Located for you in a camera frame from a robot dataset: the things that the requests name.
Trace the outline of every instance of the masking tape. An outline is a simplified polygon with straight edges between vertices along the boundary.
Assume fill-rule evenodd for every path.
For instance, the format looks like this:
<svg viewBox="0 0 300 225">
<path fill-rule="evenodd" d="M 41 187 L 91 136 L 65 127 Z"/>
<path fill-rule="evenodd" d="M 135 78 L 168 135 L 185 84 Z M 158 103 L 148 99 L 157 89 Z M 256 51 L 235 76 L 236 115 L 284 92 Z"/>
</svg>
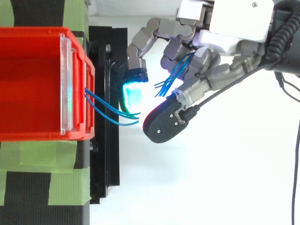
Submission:
<svg viewBox="0 0 300 225">
<path fill-rule="evenodd" d="M 48 205 L 85 205 L 90 199 L 89 167 L 51 174 Z"/>
<path fill-rule="evenodd" d="M 0 171 L 0 206 L 4 206 L 6 189 L 6 171 Z"/>
<path fill-rule="evenodd" d="M 71 173 L 76 141 L 2 142 L 0 170 L 29 173 Z"/>
<path fill-rule="evenodd" d="M 0 27 L 13 27 L 14 23 L 14 11 L 10 0 L 0 0 Z"/>
</svg>

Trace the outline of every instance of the black cable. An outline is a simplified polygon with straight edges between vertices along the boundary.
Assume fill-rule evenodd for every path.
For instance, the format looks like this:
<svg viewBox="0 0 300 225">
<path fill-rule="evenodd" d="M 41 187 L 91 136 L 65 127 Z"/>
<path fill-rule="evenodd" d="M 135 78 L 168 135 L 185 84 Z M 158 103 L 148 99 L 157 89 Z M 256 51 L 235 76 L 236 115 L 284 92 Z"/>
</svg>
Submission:
<svg viewBox="0 0 300 225">
<path fill-rule="evenodd" d="M 297 91 L 300 92 L 300 88 L 298 88 L 296 85 L 294 85 L 294 84 L 286 81 L 285 79 L 283 79 L 283 82 L 286 83 L 286 84 L 288 84 L 288 85 L 290 85 L 291 87 L 295 88 Z"/>
<path fill-rule="evenodd" d="M 210 97 L 208 97 L 207 99 L 205 99 L 203 102 L 201 102 L 200 104 L 196 105 L 194 107 L 195 111 L 199 111 L 200 108 L 202 106 L 204 106 L 205 104 L 207 104 L 209 101 L 213 100 L 215 97 L 219 96 L 220 94 L 224 93 L 225 91 L 227 91 L 228 89 L 232 88 L 233 86 L 235 86 L 238 83 L 241 83 L 243 80 L 247 79 L 248 77 L 250 77 L 251 75 L 257 73 L 258 71 L 265 69 L 269 66 L 273 65 L 273 63 L 269 63 L 269 64 L 264 64 L 261 65 L 259 67 L 257 67 L 256 69 L 250 71 L 249 73 L 247 73 L 246 75 L 242 76 L 241 78 L 237 79 L 236 81 L 232 82 L 231 84 L 227 85 L 226 87 L 224 87 L 223 89 L 219 90 L 218 92 L 216 92 L 215 94 L 211 95 Z"/>
<path fill-rule="evenodd" d="M 157 87 L 155 87 L 154 89 L 156 89 L 156 88 L 161 88 L 161 87 L 163 87 L 163 85 L 157 86 Z"/>
<path fill-rule="evenodd" d="M 154 86 L 157 86 L 157 85 L 163 84 L 163 83 L 165 83 L 165 82 L 166 82 L 166 80 L 165 80 L 165 81 L 162 81 L 162 82 L 160 82 L 160 83 L 157 83 L 157 84 L 155 84 Z"/>
<path fill-rule="evenodd" d="M 300 100 L 296 99 L 294 96 L 292 96 L 289 92 L 286 91 L 286 89 L 283 87 L 282 90 L 284 91 L 285 94 L 287 94 L 288 97 L 294 99 L 295 101 L 300 103 Z"/>
<path fill-rule="evenodd" d="M 271 38 L 267 48 L 266 59 L 279 62 L 285 46 L 300 27 L 300 2 L 298 0 L 284 0 L 276 4 L 275 9 L 292 12 L 288 21 Z"/>
<path fill-rule="evenodd" d="M 299 147 L 300 147 L 300 123 L 299 123 L 297 142 L 296 142 L 294 185 L 292 189 L 292 225 L 295 225 L 295 201 L 296 201 L 296 190 L 297 190 L 297 179 L 298 179 Z"/>
</svg>

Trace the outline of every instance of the red plastic bin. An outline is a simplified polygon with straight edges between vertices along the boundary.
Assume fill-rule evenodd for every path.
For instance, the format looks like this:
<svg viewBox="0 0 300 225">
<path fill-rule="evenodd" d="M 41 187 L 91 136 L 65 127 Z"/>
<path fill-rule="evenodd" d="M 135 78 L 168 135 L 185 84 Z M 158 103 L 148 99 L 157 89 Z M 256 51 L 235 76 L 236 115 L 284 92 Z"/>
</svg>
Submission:
<svg viewBox="0 0 300 225">
<path fill-rule="evenodd" d="M 94 76 L 68 28 L 0 28 L 0 142 L 91 139 Z"/>
</svg>

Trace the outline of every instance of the black coiled cable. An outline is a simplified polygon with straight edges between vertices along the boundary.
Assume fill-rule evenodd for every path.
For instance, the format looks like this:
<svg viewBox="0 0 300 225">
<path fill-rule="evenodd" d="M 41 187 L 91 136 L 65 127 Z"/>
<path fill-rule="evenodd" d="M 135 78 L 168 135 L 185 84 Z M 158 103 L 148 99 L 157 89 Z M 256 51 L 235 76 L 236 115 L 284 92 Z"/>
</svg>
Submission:
<svg viewBox="0 0 300 225">
<path fill-rule="evenodd" d="M 275 9 L 291 11 L 292 15 L 282 28 L 272 37 L 267 48 L 266 59 L 279 62 L 285 46 L 300 28 L 300 1 L 285 0 L 275 5 Z"/>
</svg>

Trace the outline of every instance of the blue light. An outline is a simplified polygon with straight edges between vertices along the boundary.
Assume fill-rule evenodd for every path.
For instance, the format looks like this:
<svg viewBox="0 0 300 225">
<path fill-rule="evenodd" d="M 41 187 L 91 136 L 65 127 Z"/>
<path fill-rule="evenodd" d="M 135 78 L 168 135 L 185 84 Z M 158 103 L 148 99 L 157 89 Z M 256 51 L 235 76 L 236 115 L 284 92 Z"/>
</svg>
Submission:
<svg viewBox="0 0 300 225">
<path fill-rule="evenodd" d="M 149 94 L 147 82 L 133 82 L 123 85 L 124 104 L 129 113 L 140 113 L 143 99 Z"/>
</svg>

